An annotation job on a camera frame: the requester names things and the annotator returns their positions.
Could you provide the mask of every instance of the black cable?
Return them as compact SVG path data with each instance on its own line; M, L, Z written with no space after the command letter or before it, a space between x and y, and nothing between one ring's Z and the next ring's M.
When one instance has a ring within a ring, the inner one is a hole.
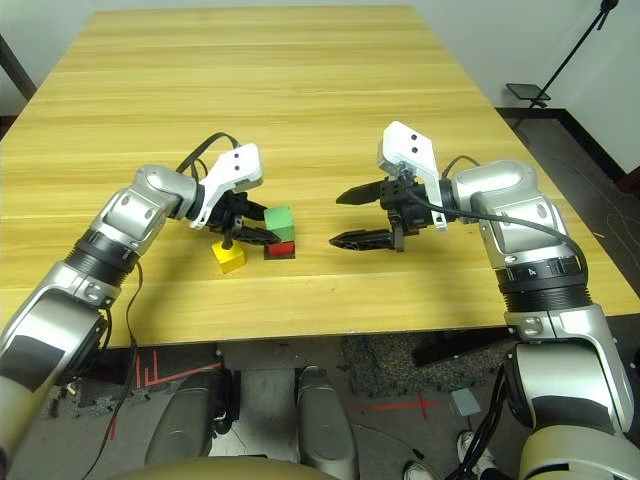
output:
M373 433L377 433L378 435L382 435L383 437L386 437L390 440L393 440L397 443L399 443L400 445L406 447L407 449L411 450L411 452L416 456L416 458L418 460L424 460L424 453L422 453L420 450L418 450L417 448L412 447L411 445L409 445L407 442L405 442L404 440L402 440L401 438L396 437L395 435L391 435L388 432L385 432L384 430L380 430L378 428L375 427L370 427L369 425L363 425L362 423L354 423L353 424L354 427L356 428L361 428L362 430L367 430L369 432L373 432Z
M207 138L204 142L202 142L193 152L187 155L187 158L185 158L180 163L180 165L178 165L178 167L176 168L176 172L182 173L187 168L191 167L191 175L194 176L194 171L195 171L194 164L199 160L200 155L206 152L207 149L213 144L213 142L220 140L221 138L228 138L233 148L238 148L240 146L240 143L231 135L224 132L214 133L209 138Z
M138 355L138 342L136 341L136 337L133 335L133 331L131 330L131 324L129 323L129 312L131 310L131 306L133 305L133 302L138 296L138 293L140 293L140 290L142 289L142 283L144 281L142 276L142 266L140 265L140 262L136 263L136 267L138 268L138 288L136 289L135 293L131 297L131 300L129 300L129 304L127 305L127 309L124 315L125 322L127 324L127 330L129 331L129 343L130 343L129 349L131 350L131 361L129 364L129 369L127 370L127 376L125 378L124 385L122 386L122 393L120 394L118 403L116 403L116 406L113 409L113 413L111 414L111 419L109 420L107 429L104 432L104 436L102 437L102 443L100 444L100 448L98 449L98 454L96 455L95 460L93 461L93 463L91 464L87 472L82 476L82 480L85 480L89 476L89 474L93 471L95 466L98 464L98 461L102 456L102 452L104 451L104 447L107 445L107 440L109 439L109 434L111 433L111 429L113 428L113 424L116 420L118 412L120 411L120 408L124 404L124 401L129 395L129 392L131 389L131 382L133 381L133 374L135 372L136 357Z
M104 337L104 342L102 342L102 348L100 349L99 358L102 358L104 352L107 351L109 340L111 340L111 330L113 329L113 317L111 316L111 310L105 310L105 315L107 317L107 335Z
M539 230L547 235L551 235L556 237L558 240L567 244L567 246L573 250L573 253L578 257L578 261L580 262L580 268L582 269L582 273L584 274L585 285L589 280L589 267L587 266L587 259L584 256L584 252L571 237L565 235L564 233L560 233L559 231L549 228L545 225L541 225L536 222L530 222L529 220L522 220L521 218L513 218L508 217L506 215L492 215L490 213L477 213L477 212L468 212L465 210L458 210L456 208L446 208L440 207L438 205L434 205L433 203L420 198L418 195L413 193L411 189L405 189L407 196L409 196L413 201L419 203L420 205L434 210L436 212L442 213L444 215L450 215L453 217L466 217L466 218L475 218L478 220L487 220L490 222L502 222L502 223L515 223L517 225L522 225L523 227L533 228L534 230Z
M458 155L456 158L451 160L451 162L449 162L449 165L447 165L445 167L445 169L442 171L442 178L447 178L447 175L449 175L449 172L451 171L453 166L456 163L458 163L460 160L467 160L467 161L473 163L476 167L480 166L480 163L478 163L478 161L476 159L470 157L469 155Z
M199 163L202 166L202 169L204 170L204 176L206 177L207 175L209 175L209 169L207 168L207 166L205 165L205 163L200 160L199 158L196 158L195 163Z
M478 463L478 460L489 444L489 440L491 440L491 437L498 427L505 399L506 388L504 382L504 367L500 366L496 374L495 383L493 384L489 411L482 419L482 423L476 430L464 459L453 472L447 475L445 480L465 478L471 473L472 468L476 463Z

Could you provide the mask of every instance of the gray floor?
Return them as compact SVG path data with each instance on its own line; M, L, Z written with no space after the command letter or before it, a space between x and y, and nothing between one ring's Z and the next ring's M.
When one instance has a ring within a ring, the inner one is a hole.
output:
M635 240L640 233L638 200L618 192L555 121L528 120L521 128L533 155L640 292L640 247ZM453 413L449 395L422 392L424 403L429 405L426 418L419 395L386 399L352 395L340 340L325 337L222 344L227 366L243 371L242 413L233 431L213 442L211 454L266 453L273 458L295 459L294 368L318 364L328 370L354 424L363 479L401 478L403 465L413 458L406 445L423 452L425 462L439 475L450 472L457 464L455 438L467 428L467 419ZM473 389L483 407L488 403L490 388ZM125 405L116 438L107 443L91 479L108 478L142 464L153 426L171 392L160 391L146 403ZM72 400L65 400L56 420L36 421L16 457L10 479L81 476L94 458L108 419L74 418L72 411ZM481 415L474 415L470 421L476 426L480 419ZM498 465L509 475L517 474L526 434L508 413L503 416L491 449Z

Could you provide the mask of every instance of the yellow block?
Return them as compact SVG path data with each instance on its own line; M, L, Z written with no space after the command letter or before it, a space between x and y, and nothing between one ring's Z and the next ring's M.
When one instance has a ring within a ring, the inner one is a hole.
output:
M242 267L246 260L244 258L244 251L240 247L238 242L233 242L233 245L229 250L222 248L222 241L216 242L211 245L213 254L220 264L222 273L229 273Z

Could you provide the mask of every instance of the green block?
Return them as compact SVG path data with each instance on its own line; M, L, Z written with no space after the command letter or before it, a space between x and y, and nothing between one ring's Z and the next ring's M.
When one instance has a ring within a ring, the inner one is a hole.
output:
M293 242L295 231L293 229L293 215L289 207L267 208L264 211L264 223L267 230L275 233L281 242Z

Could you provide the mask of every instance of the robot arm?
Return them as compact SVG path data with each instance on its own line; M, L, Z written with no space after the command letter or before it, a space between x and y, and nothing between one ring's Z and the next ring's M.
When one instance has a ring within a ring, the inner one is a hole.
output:
M111 308L166 218L187 218L192 228L208 225L225 232L237 227L241 213L264 219L264 207L240 193L261 180L258 149L247 144L222 154L199 184L164 166L146 165L109 200L0 337L0 473L49 389L71 381L95 357L107 328L100 311ZM252 243L277 241L266 231L244 235L240 239Z
M499 161L439 179L431 141L399 122L385 130L378 165L389 177L352 188L337 202L379 199L392 231L346 232L330 242L403 251L403 237L428 225L446 231L446 223L458 218L479 223L505 298L506 323L523 342L505 359L511 410L535 432L523 453L521 478L537 479L537 473L566 465L638 478L640 455L623 436L634 413L629 381L602 308L591 302L586 260L566 236L555 205L538 190L535 171ZM543 231L523 225L527 221ZM594 445L586 449L585 438Z

